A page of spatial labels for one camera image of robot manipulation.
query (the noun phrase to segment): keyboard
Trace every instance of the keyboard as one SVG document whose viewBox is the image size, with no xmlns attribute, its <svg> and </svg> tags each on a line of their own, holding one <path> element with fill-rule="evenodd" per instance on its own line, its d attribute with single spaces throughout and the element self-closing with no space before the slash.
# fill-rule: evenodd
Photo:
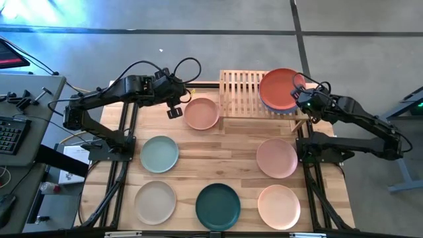
<svg viewBox="0 0 423 238">
<path fill-rule="evenodd" d="M 0 153 L 16 155 L 30 125 L 31 120 L 0 116 Z"/>
</svg>

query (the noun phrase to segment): dark green plate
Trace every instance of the dark green plate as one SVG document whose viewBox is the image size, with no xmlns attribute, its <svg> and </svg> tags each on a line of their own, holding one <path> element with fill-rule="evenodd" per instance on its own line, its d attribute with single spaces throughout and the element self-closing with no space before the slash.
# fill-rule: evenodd
<svg viewBox="0 0 423 238">
<path fill-rule="evenodd" d="M 231 228 L 241 213 L 237 193 L 225 184 L 211 184 L 200 192 L 196 201 L 196 213 L 200 222 L 211 231 Z"/>
</svg>

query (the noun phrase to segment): pink plate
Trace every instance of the pink plate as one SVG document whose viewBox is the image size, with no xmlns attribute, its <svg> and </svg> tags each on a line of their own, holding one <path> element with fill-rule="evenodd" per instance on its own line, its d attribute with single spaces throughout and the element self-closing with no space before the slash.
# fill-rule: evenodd
<svg viewBox="0 0 423 238">
<path fill-rule="evenodd" d="M 258 197 L 258 213 L 273 229 L 285 230 L 293 227 L 299 219 L 300 212 L 297 196 L 285 186 L 269 186 Z"/>
<path fill-rule="evenodd" d="M 186 105 L 184 118 L 190 127 L 207 130 L 219 120 L 219 108 L 210 99 L 194 99 Z"/>
<path fill-rule="evenodd" d="M 283 179 L 297 168 L 297 152 L 288 142 L 274 138 L 263 142 L 257 149 L 260 169 L 272 178 Z"/>
</svg>

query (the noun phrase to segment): plate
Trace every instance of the plate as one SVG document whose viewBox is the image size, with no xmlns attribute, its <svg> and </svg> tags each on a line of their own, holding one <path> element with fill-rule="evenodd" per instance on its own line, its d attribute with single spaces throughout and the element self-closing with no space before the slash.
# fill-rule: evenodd
<svg viewBox="0 0 423 238">
<path fill-rule="evenodd" d="M 210 99 L 190 101 L 184 111 L 185 122 L 196 130 L 207 130 L 219 120 L 219 108 Z"/>
<path fill-rule="evenodd" d="M 153 173 L 164 173 L 178 161 L 177 144 L 167 136 L 156 136 L 145 142 L 141 149 L 141 164 Z"/>
<path fill-rule="evenodd" d="M 172 215 L 176 207 L 176 195 L 167 183 L 151 181 L 138 190 L 134 205 L 141 222 L 157 225 Z"/>
<path fill-rule="evenodd" d="M 265 188 L 258 197 L 257 206 L 262 220 L 271 228 L 278 230 L 293 227 L 301 212 L 295 193 L 282 185 Z"/>
<path fill-rule="evenodd" d="M 196 201 L 196 213 L 200 222 L 211 231 L 231 228 L 241 213 L 237 193 L 226 184 L 211 184 L 200 192 Z"/>
<path fill-rule="evenodd" d="M 275 69 L 267 73 L 259 84 L 259 95 L 262 102 L 274 110 L 291 110 L 296 108 L 291 96 L 294 90 L 292 77 L 297 72 L 292 69 Z M 303 76 L 295 76 L 296 85 L 305 85 Z"/>
<path fill-rule="evenodd" d="M 292 145 L 278 138 L 263 142 L 257 149 L 256 159 L 260 169 L 275 179 L 292 175 L 298 164 L 297 152 Z"/>
</svg>

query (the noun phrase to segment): desk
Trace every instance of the desk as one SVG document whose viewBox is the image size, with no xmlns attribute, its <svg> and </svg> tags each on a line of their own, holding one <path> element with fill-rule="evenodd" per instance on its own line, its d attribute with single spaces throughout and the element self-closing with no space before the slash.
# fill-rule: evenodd
<svg viewBox="0 0 423 238">
<path fill-rule="evenodd" d="M 24 89 L 27 89 L 33 97 L 36 97 L 42 92 L 42 87 L 47 88 L 53 93 L 53 96 L 44 95 L 44 97 L 39 100 L 40 104 L 38 106 L 29 106 L 25 112 L 29 115 L 39 116 L 49 120 L 52 117 L 52 111 L 47 108 L 47 103 L 59 98 L 65 80 L 65 77 L 62 76 L 0 74 L 0 94 L 6 94 L 8 91 L 12 91 L 19 97 L 22 95 Z M 0 114 L 2 116 L 13 116 L 18 113 L 19 112 L 13 104 L 0 102 Z M 15 156 L 0 154 L 0 165 L 7 165 L 7 169 L 12 174 L 10 183 L 4 188 L 0 188 L 0 195 L 8 194 L 17 182 L 28 172 L 30 164 L 34 160 L 38 147 L 46 132 L 48 126 L 47 122 L 36 118 L 29 119 L 32 120 L 31 129 L 26 135 L 19 152 Z M 17 201 L 15 202 L 12 216 L 8 224 L 0 229 L 0 234 L 22 232 L 45 170 L 46 165 L 35 164 L 28 176 L 15 190 Z"/>
<path fill-rule="evenodd" d="M 199 97 L 206 97 L 217 103 L 219 89 L 196 89 L 193 98 Z M 222 129 L 216 124 L 209 130 L 196 131 L 189 128 L 183 118 L 169 120 L 167 110 L 165 104 L 139 110 L 135 129 L 137 145 L 126 179 L 118 229 L 205 231 L 207 229 L 198 221 L 195 213 L 197 195 L 208 184 L 222 182 L 232 187 L 241 199 L 241 215 L 229 231 L 276 231 L 261 220 L 257 210 L 259 194 L 272 184 L 290 187 L 300 200 L 299 221 L 289 231 L 312 231 L 302 166 L 298 166 L 288 178 L 274 179 L 265 175 L 256 163 L 256 150 L 268 138 L 282 138 L 295 145 L 297 134 L 291 133 L 289 121 L 225 119 Z M 121 111 L 122 103 L 105 106 L 100 122 L 116 130 Z M 314 125 L 314 129 L 333 136 L 329 123 L 321 122 Z M 142 167 L 139 160 L 142 145 L 153 136 L 169 136 L 177 142 L 180 149 L 175 167 L 163 174 L 150 173 Z M 322 164 L 321 167 L 328 200 L 344 221 L 353 227 L 354 220 L 341 171 L 331 164 Z M 101 162 L 87 178 L 81 202 L 84 220 L 104 197 L 109 169 L 109 162 Z M 141 223 L 134 212 L 137 191 L 151 180 L 169 183 L 178 200 L 171 218 L 159 225 Z M 114 200 L 111 202 L 108 218 L 112 217 L 113 210 Z M 317 210 L 321 214 L 318 202 Z"/>
</svg>

